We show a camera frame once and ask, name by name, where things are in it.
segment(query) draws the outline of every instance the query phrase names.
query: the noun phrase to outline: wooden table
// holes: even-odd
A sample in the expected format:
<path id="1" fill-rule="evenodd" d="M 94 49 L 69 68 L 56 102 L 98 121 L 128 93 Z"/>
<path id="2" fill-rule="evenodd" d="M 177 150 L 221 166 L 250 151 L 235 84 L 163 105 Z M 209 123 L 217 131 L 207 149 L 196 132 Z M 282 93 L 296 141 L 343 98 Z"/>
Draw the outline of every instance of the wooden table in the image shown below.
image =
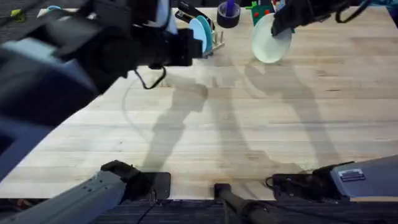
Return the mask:
<path id="1" fill-rule="evenodd" d="M 213 184 L 228 182 L 244 198 L 273 199 L 261 184 L 272 174 L 398 153 L 398 30 L 385 8 L 298 28 L 272 65 L 254 58 L 252 29 L 243 10 L 225 48 L 168 68 L 155 90 L 133 73 L 118 80 L 44 139 L 0 197 L 53 197 L 117 159 L 170 172 L 171 198 L 212 198 Z"/>

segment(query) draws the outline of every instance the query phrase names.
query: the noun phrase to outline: black cable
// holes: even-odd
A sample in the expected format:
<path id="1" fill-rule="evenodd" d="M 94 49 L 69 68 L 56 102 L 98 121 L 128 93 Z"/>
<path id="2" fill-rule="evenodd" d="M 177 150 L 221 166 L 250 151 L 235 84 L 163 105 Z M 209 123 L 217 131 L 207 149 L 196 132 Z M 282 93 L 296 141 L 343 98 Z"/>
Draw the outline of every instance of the black cable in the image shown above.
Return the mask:
<path id="1" fill-rule="evenodd" d="M 340 8 L 339 10 L 337 10 L 336 12 L 336 22 L 337 23 L 347 23 L 353 19 L 355 19 L 357 16 L 359 16 L 363 11 L 365 11 L 365 9 L 368 8 L 368 6 L 372 3 L 372 0 L 365 0 L 358 8 L 357 10 L 352 13 L 352 15 L 350 15 L 347 19 L 345 20 L 341 20 L 341 13 L 343 12 L 344 9 L 346 9 L 345 6 L 343 6 L 342 8 Z"/>
<path id="2" fill-rule="evenodd" d="M 14 18 L 16 16 L 19 16 L 21 14 L 25 14 L 28 13 L 29 11 L 31 11 L 32 9 L 36 8 L 37 6 L 47 2 L 48 0 L 36 0 L 34 1 L 32 4 L 28 4 L 26 6 L 24 6 L 21 11 L 19 13 L 17 13 L 14 16 L 9 16 L 4 18 L 1 22 L 0 22 L 0 28 L 4 27 L 5 25 L 7 25 L 8 23 L 10 23 L 12 20 L 14 20 Z"/>
<path id="3" fill-rule="evenodd" d="M 141 75 L 138 73 L 137 70 L 135 70 L 134 72 L 136 73 L 137 77 L 140 79 L 141 83 L 142 83 L 142 87 L 144 87 L 144 89 L 146 90 L 151 90 L 155 87 L 157 87 L 157 85 L 166 77 L 167 71 L 165 67 L 162 67 L 163 69 L 163 74 L 161 77 L 159 77 L 156 82 L 154 84 L 152 84 L 152 86 L 147 87 L 147 85 L 145 84 L 144 80 L 142 79 Z"/>
<path id="4" fill-rule="evenodd" d="M 269 181 L 270 181 L 270 180 L 272 180 L 272 177 L 267 177 L 266 180 L 264 181 L 264 183 L 266 184 L 266 186 L 267 186 L 269 189 L 273 190 L 273 189 L 274 189 L 274 186 L 272 186 L 271 184 L 269 184 Z"/>
<path id="5" fill-rule="evenodd" d="M 141 221 L 145 218 L 145 216 L 147 216 L 147 214 L 156 206 L 156 203 L 154 203 L 153 205 L 151 205 L 142 215 L 141 217 L 138 219 L 137 224 L 140 224 Z"/>

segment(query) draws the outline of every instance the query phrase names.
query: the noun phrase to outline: floor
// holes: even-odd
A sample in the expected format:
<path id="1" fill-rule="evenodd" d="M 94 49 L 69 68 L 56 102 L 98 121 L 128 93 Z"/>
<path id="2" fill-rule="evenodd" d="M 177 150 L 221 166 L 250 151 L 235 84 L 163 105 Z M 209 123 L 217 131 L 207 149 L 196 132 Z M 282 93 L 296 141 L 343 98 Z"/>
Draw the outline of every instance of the floor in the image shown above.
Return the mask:
<path id="1" fill-rule="evenodd" d="M 25 6 L 30 0 L 2 0 L 0 2 L 0 17 L 6 17 L 11 10 Z M 78 7 L 83 0 L 51 0 L 51 4 L 61 7 Z M 195 4 L 213 6 L 218 0 L 196 0 Z M 39 8 L 51 5 L 43 3 L 37 9 L 27 14 L 28 21 L 34 20 Z M 391 14 L 398 21 L 398 13 L 391 9 Z M 11 23 L 0 29 L 0 42 L 17 37 L 28 28 L 28 23 Z M 8 210 L 9 201 L 0 201 L 0 212 Z M 304 202 L 278 203 L 279 205 L 317 212 L 321 214 L 343 217 L 358 223 L 398 223 L 398 203 L 349 203 L 346 205 L 325 205 Z M 136 223 L 149 208 L 147 202 L 128 202 L 114 210 L 98 217 L 93 223 Z M 340 223 L 308 217 L 293 212 L 270 207 L 269 211 L 280 223 Z M 164 201 L 156 205 L 141 223 L 224 223 L 224 210 L 221 204 L 213 201 Z M 236 217 L 231 217 L 231 223 L 236 223 Z"/>

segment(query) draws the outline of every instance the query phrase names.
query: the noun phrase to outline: white plate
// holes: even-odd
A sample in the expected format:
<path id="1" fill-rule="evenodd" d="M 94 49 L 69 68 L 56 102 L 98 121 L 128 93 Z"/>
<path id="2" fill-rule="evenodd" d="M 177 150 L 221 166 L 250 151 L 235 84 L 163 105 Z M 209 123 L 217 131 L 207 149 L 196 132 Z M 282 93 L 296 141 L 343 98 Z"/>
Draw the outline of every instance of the white plate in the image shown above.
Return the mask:
<path id="1" fill-rule="evenodd" d="M 274 63 L 282 59 L 289 51 L 292 42 L 292 30 L 287 29 L 273 37 L 271 34 L 274 13 L 263 16 L 254 27 L 251 37 L 251 49 L 260 61 Z"/>

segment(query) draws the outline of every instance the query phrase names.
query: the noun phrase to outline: black tape roll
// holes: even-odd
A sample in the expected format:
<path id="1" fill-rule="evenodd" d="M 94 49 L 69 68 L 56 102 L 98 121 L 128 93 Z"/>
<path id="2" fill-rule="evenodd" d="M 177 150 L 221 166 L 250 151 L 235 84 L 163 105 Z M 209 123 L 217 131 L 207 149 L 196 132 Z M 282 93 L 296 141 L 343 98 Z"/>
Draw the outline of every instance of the black tape roll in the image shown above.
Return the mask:
<path id="1" fill-rule="evenodd" d="M 221 3 L 217 10 L 217 23 L 223 28 L 233 28 L 239 23 L 241 6 L 234 3 L 234 15 L 226 16 L 226 2 Z"/>

